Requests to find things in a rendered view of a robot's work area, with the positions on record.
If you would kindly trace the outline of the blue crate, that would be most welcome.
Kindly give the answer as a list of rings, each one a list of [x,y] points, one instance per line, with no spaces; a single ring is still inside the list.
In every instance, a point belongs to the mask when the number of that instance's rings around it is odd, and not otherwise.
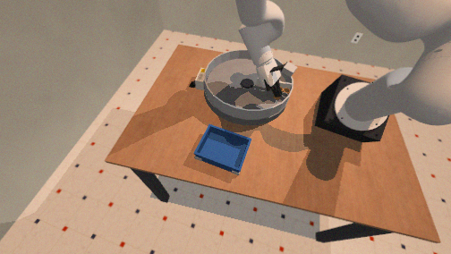
[[[251,138],[209,124],[193,154],[197,160],[239,175],[250,144]]]

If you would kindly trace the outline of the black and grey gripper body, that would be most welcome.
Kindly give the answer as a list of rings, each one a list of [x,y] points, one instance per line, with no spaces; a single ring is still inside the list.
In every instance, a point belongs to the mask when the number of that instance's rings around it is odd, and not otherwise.
[[[277,80],[280,78],[280,76],[281,76],[280,71],[270,72],[271,69],[276,66],[277,66],[277,63],[274,60],[273,56],[266,63],[261,64],[261,65],[256,65],[256,71],[257,71],[262,88],[266,87],[264,80],[266,80],[267,84],[270,87],[272,87],[277,82]]]

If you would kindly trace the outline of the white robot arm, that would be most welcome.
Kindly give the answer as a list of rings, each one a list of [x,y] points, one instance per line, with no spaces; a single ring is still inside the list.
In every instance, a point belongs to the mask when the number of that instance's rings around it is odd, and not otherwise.
[[[335,100],[339,121],[350,129],[368,131],[388,115],[403,113],[428,125],[450,124],[451,0],[345,1],[352,15],[377,37],[394,43],[420,38],[424,51],[413,68],[343,88]],[[235,2],[243,24],[238,30],[251,60],[264,64],[273,56],[269,44],[283,34],[285,17],[269,0]]]

